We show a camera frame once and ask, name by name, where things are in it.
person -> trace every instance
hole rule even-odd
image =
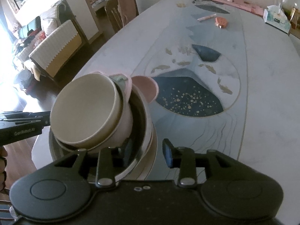
[[[5,181],[6,181],[6,172],[5,168],[7,165],[6,158],[7,157],[7,151],[2,146],[0,147],[0,191],[4,190],[5,188]]]

wooden floor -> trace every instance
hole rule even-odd
[[[41,81],[36,82],[29,95],[18,91],[12,86],[0,86],[0,112],[20,110],[24,112],[49,111],[61,89],[73,79],[92,55],[113,36],[114,32],[104,9],[97,11],[97,18],[103,28],[103,34],[91,45],[83,46],[60,69],[55,76],[59,86],[56,86],[51,80],[45,77],[41,77]],[[8,152],[6,167],[7,188],[10,188],[17,179],[36,170],[31,160],[31,150],[35,139],[36,137],[32,137],[5,146]]]

tissue box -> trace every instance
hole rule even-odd
[[[273,25],[274,27],[282,30],[285,33],[289,33],[291,23],[283,16],[278,13],[265,9],[263,14],[263,20],[265,23]]]

pink towel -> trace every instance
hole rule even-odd
[[[244,0],[213,0],[213,1],[221,2],[221,3],[227,4],[227,5],[233,6],[233,7],[237,7],[237,8],[246,10],[250,13],[257,14],[259,16],[263,16],[263,13],[264,13],[263,8],[261,8],[257,5],[245,2]]]
[[[121,15],[123,26],[137,16],[134,0],[118,0],[118,10]]]

curtain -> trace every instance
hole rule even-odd
[[[16,40],[16,37],[13,35],[13,33],[8,29],[7,21],[4,15],[3,7],[0,2],[0,26],[4,29],[4,31],[8,34],[8,37],[10,38],[11,43],[14,43]]]

